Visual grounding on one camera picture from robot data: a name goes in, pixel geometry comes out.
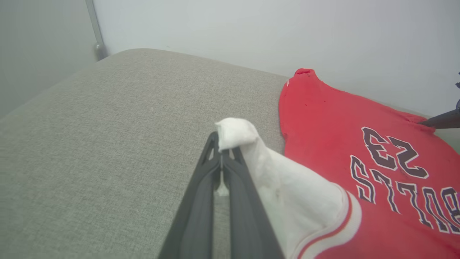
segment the red fabric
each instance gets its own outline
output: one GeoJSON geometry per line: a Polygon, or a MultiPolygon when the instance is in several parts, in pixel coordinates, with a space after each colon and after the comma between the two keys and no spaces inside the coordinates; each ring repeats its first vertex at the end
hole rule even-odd
{"type": "Polygon", "coordinates": [[[424,118],[336,90],[311,69],[286,82],[279,113],[285,156],[361,198],[357,234],[319,258],[460,257],[460,156],[417,124],[424,118]]]}

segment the white cloth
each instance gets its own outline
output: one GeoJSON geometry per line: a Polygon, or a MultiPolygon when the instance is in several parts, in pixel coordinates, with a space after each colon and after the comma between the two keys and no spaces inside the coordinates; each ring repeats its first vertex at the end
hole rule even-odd
{"type": "Polygon", "coordinates": [[[267,148],[247,120],[226,118],[216,126],[219,151],[240,147],[286,258],[313,258],[354,236],[361,208],[352,194],[267,148]],[[343,230],[318,239],[339,227],[343,230]]]}

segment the gray upholstered surface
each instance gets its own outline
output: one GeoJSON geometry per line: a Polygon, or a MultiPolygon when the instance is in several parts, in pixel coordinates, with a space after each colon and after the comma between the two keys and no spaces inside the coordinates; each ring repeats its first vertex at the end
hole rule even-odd
{"type": "Polygon", "coordinates": [[[155,257],[214,122],[282,152],[286,80],[137,49],[53,86],[0,121],[0,257],[155,257]]]}

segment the white wall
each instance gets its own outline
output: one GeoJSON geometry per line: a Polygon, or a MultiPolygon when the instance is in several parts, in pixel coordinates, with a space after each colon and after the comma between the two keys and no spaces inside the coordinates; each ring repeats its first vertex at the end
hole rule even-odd
{"type": "Polygon", "coordinates": [[[84,0],[0,0],[0,118],[96,62],[84,0]]]}
{"type": "Polygon", "coordinates": [[[292,76],[427,115],[460,98],[458,0],[94,0],[114,54],[157,48],[292,76]]]}

